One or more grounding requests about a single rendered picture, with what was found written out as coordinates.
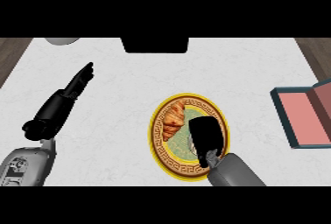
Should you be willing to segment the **yellow patterned round plate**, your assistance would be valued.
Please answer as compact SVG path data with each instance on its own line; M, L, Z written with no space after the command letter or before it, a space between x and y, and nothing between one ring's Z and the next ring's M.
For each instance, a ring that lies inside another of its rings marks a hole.
M172 111L172 105L184 103L184 125L167 138L163 135L163 123L166 114ZM182 93L172 96L157 107L150 119L150 150L160 168L184 181L207 179L209 168L201 168L197 150L194 148L189 132L189 120L200 116L213 116L222 127L223 150L221 158L231 151L231 130L223 112L204 96L194 93Z

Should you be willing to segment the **brown croissant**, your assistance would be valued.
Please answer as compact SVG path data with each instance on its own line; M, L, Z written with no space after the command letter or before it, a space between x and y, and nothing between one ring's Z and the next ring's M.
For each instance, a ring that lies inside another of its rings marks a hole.
M166 112L163 119L163 141L167 142L185 124L185 104L178 100Z

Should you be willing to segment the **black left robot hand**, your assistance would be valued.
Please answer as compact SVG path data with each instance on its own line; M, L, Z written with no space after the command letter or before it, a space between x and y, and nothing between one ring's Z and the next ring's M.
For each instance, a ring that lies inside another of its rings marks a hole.
M49 140L61 131L89 81L93 78L93 63L89 62L77 72L71 82L46 100L36 117L24 124L25 138L31 141Z

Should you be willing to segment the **teal box with pink inside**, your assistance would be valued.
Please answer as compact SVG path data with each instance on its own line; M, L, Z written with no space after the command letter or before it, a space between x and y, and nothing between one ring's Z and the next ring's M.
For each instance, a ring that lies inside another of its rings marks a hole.
M277 87L275 110L293 149L331 149L331 78L312 87Z

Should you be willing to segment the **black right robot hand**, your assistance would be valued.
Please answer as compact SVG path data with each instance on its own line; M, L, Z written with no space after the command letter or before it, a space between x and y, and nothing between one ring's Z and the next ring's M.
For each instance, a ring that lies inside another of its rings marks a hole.
M223 153L223 132L218 119L213 116L191 119L189 132L201 168L213 168Z

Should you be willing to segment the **black appliance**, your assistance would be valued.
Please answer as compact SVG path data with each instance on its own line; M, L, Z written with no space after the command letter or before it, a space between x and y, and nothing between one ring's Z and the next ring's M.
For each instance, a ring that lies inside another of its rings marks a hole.
M122 38L127 53L187 53L188 38Z

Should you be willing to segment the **pale grey round object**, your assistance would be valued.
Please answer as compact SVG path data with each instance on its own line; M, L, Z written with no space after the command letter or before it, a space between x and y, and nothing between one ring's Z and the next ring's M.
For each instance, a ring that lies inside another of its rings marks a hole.
M64 46L79 41L79 38L46 38L46 41L55 46Z

